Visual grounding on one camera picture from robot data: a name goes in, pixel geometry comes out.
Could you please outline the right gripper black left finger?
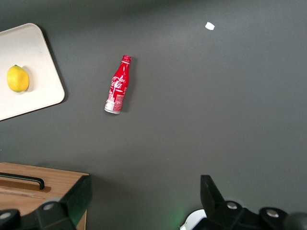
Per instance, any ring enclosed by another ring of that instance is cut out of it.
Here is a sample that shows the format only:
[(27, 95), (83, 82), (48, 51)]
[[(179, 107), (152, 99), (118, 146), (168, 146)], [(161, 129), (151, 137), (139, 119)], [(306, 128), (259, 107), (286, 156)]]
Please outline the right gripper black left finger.
[(49, 200), (27, 215), (0, 211), (2, 230), (75, 230), (92, 200), (92, 178), (83, 175), (58, 201)]

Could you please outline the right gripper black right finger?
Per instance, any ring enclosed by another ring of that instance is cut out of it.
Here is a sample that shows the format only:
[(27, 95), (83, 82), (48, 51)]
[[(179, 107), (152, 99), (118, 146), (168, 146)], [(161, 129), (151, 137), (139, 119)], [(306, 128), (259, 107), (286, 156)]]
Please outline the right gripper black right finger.
[(307, 214), (288, 214), (275, 207), (263, 207), (253, 213), (238, 202), (223, 198), (209, 175), (201, 176), (201, 204), (206, 217), (195, 230), (305, 230)]

